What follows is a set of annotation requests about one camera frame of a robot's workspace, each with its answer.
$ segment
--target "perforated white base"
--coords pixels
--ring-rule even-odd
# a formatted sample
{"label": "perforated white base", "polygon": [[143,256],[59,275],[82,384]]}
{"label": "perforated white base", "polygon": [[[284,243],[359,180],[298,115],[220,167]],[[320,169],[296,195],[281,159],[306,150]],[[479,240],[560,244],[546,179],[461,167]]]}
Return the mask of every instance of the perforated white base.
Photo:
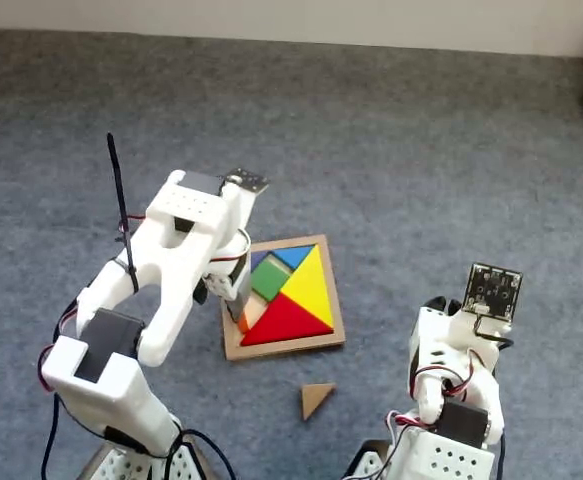
{"label": "perforated white base", "polygon": [[[353,472],[354,477],[364,477],[367,475],[372,475],[382,468],[382,459],[380,455],[375,452],[367,452],[360,458],[360,463]],[[385,479],[387,475],[386,470],[382,472],[381,479]]]}
{"label": "perforated white base", "polygon": [[[91,480],[146,480],[152,471],[152,480],[164,480],[164,460],[134,452],[112,449],[104,458]],[[169,480],[202,480],[204,477],[187,446],[182,446],[173,457]]]}
{"label": "perforated white base", "polygon": [[488,480],[493,453],[420,429],[404,432],[387,480]]}

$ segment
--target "gray carpet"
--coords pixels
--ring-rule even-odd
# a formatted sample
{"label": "gray carpet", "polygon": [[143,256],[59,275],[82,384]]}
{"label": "gray carpet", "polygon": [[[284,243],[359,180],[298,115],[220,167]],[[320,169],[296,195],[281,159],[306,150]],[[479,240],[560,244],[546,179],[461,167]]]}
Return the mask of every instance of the gray carpet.
{"label": "gray carpet", "polygon": [[[0,479],[36,478],[51,398],[34,362],[117,253],[105,134],[129,210],[175,168],[262,172],[255,240],[324,232],[348,340],[232,364],[196,308],[156,394],[251,480],[338,479],[409,409],[420,304],[479,260],[525,272],[499,373],[507,479],[583,479],[583,61],[131,35],[0,32]],[[147,318],[155,290],[128,311]],[[337,382],[309,423],[303,383]],[[61,418],[51,478],[98,442]]]}

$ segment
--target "red triangle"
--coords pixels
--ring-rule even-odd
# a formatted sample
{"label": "red triangle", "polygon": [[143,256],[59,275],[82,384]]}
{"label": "red triangle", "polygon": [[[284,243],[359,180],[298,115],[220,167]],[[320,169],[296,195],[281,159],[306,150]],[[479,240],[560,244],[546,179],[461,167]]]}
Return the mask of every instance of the red triangle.
{"label": "red triangle", "polygon": [[260,320],[247,332],[240,345],[245,347],[328,333],[333,333],[331,327],[284,294],[279,293]]}

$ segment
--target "yellow triangle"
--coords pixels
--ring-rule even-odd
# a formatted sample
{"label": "yellow triangle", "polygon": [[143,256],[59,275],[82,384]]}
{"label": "yellow triangle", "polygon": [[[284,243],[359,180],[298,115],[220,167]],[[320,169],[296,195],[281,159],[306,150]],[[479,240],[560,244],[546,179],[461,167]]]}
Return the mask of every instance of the yellow triangle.
{"label": "yellow triangle", "polygon": [[302,385],[302,418],[309,418],[333,390],[335,383]]}
{"label": "yellow triangle", "polygon": [[333,328],[329,293],[324,279],[320,249],[317,245],[313,247],[280,291]]}

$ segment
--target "tangram puzzle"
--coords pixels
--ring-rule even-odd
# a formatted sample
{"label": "tangram puzzle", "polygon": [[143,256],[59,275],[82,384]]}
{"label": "tangram puzzle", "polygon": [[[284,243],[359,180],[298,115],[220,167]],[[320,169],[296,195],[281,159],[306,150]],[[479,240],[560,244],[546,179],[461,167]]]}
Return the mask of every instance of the tangram puzzle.
{"label": "tangram puzzle", "polygon": [[237,324],[222,305],[229,360],[344,343],[324,235],[254,244],[251,290]]}

